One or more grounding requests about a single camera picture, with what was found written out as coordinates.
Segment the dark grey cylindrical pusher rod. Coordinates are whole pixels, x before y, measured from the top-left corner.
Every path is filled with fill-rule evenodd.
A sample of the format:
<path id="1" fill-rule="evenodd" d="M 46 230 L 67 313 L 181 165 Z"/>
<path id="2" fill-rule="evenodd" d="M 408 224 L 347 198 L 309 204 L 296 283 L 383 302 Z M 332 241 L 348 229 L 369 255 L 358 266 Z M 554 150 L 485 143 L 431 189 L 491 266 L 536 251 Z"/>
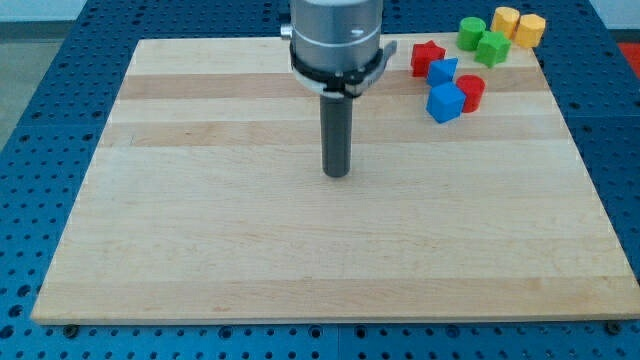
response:
<path id="1" fill-rule="evenodd" d="M 320 98 L 322 167 L 329 177 L 340 178 L 350 171 L 352 100 Z"/>

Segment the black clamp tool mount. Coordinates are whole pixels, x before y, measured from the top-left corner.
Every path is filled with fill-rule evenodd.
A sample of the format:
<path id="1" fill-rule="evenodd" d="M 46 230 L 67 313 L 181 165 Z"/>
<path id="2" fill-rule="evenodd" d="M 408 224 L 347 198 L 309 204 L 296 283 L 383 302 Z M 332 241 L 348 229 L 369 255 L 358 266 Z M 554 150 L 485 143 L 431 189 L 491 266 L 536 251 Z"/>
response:
<path id="1" fill-rule="evenodd" d="M 395 40 L 379 48 L 364 66 L 346 72 L 328 72 L 311 67 L 300 60 L 289 46 L 291 68 L 295 78 L 308 90 L 333 99 L 360 97 L 384 74 L 389 59 L 397 51 Z"/>

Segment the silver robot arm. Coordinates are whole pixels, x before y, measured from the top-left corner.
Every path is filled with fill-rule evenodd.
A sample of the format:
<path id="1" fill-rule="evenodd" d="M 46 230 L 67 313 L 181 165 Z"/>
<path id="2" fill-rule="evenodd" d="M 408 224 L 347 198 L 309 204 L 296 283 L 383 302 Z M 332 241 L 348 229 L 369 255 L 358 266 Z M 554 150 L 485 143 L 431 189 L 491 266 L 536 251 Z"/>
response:
<path id="1" fill-rule="evenodd" d="M 350 171 L 353 100 L 384 74 L 397 43 L 380 44 L 382 0 L 291 0 L 290 38 L 295 78 L 320 97 L 322 168 L 329 177 Z"/>

